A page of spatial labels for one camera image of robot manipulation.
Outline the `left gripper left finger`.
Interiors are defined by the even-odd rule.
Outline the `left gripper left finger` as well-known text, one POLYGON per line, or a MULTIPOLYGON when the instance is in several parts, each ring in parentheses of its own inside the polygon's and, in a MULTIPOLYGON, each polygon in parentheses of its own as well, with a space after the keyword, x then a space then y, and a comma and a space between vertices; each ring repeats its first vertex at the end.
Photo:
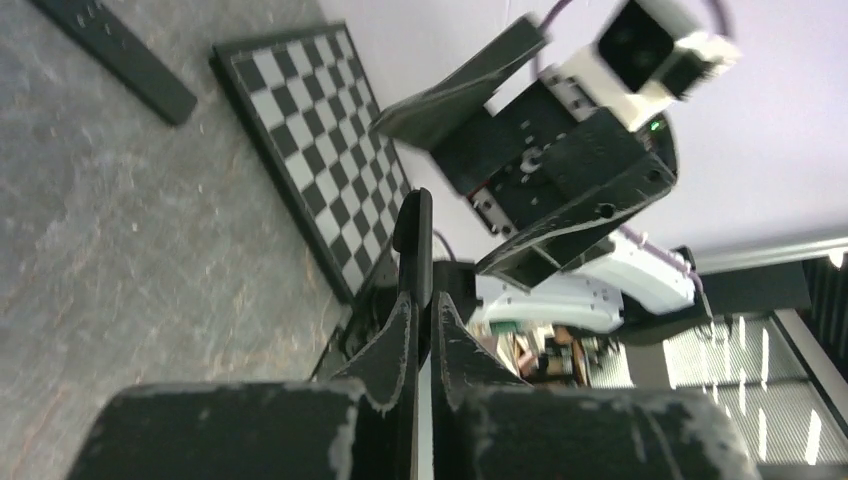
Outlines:
POLYGON ((118 392, 72 479, 409 479, 419 309, 397 297, 384 328, 324 381, 159 383, 118 392))

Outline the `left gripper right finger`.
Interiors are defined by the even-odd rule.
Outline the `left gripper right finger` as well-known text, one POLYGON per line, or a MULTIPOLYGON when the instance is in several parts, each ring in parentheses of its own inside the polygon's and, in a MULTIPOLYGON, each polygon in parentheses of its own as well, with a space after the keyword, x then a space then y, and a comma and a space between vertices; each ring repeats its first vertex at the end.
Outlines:
POLYGON ((432 303, 438 479, 755 479, 728 417, 698 393, 534 387, 432 303))

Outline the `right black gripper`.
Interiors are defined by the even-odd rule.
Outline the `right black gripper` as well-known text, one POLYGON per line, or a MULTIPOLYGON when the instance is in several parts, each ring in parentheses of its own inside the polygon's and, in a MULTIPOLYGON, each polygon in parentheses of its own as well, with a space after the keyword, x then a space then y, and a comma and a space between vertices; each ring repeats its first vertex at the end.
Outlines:
POLYGON ((385 108, 371 129, 428 151, 493 234, 479 275, 532 289, 668 194, 676 170, 607 108, 577 121, 535 83, 497 114, 484 104, 548 40, 526 14, 435 86, 385 108))

